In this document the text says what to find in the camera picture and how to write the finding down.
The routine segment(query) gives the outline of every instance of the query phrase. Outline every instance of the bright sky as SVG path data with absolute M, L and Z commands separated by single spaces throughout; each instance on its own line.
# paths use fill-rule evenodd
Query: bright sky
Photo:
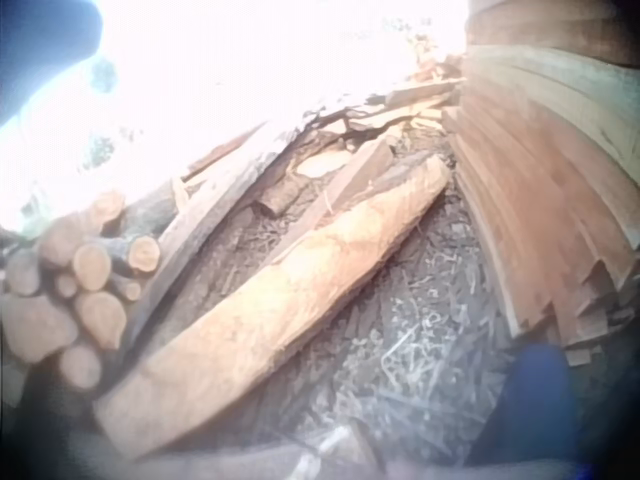
M 100 55 L 119 84 L 90 86 L 93 59 L 64 72 L 0 130 L 0 223 L 20 228 L 32 182 L 53 214 L 116 185 L 141 194 L 217 142 L 283 108 L 321 96 L 370 92 L 411 72 L 402 35 L 382 19 L 432 17 L 447 50 L 464 48 L 466 0 L 95 0 Z M 142 129 L 94 174 L 78 174 L 92 133 Z

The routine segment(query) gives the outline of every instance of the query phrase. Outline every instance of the stacked logs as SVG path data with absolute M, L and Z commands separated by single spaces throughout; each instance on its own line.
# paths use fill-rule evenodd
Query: stacked logs
M 62 377 L 83 391 L 98 385 L 101 354 L 120 347 L 127 310 L 160 264 L 156 236 L 188 200 L 181 185 L 167 182 L 130 206 L 105 192 L 36 241 L 12 245 L 0 314 L 16 357 L 34 364 L 63 350 Z

